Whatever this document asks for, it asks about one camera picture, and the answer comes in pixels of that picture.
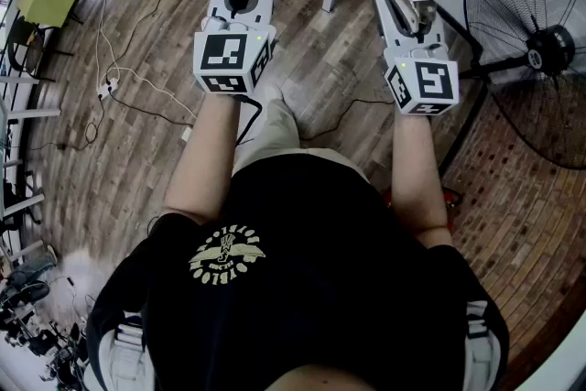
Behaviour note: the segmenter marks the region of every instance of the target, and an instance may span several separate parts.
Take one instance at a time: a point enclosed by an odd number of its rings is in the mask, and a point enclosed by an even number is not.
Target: brick floor
[[[505,317],[510,363],[550,320],[568,317],[556,313],[586,272],[585,182],[586,171],[526,146],[490,96],[443,178],[464,195],[454,242]]]

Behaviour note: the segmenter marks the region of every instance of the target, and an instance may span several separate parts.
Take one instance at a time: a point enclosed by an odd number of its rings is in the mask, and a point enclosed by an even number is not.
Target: graphic print on shirt
[[[193,277],[202,284],[227,284],[248,270],[246,264],[265,257],[256,246],[259,241],[255,231],[245,225],[224,226],[205,240],[190,260],[190,270],[195,271]]]

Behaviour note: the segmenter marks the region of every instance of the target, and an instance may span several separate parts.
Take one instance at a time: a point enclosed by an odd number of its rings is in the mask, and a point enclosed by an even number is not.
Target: fan guard
[[[464,0],[480,69],[539,155],[586,168],[586,0]]]

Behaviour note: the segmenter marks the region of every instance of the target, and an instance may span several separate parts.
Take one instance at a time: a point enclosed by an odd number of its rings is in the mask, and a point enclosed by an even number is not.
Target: black t-shirt
[[[289,155],[234,175],[217,222],[161,217],[103,289],[90,335],[142,309],[164,390],[261,391],[305,364],[376,389],[461,389],[477,299],[506,331],[454,248],[425,249],[353,169]]]

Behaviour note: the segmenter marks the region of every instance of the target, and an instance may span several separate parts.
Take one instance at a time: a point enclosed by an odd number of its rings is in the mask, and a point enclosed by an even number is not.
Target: shoe
[[[57,255],[55,254],[55,250],[53,249],[53,246],[51,246],[50,244],[47,244],[47,251],[49,251],[49,253],[53,256],[53,259],[55,259],[55,266],[57,265]]]
[[[281,89],[278,88],[276,85],[265,85],[265,88],[263,90],[263,94],[265,96],[265,102],[272,102],[273,100],[279,100],[279,101],[284,101],[283,100],[283,92],[281,92]]]

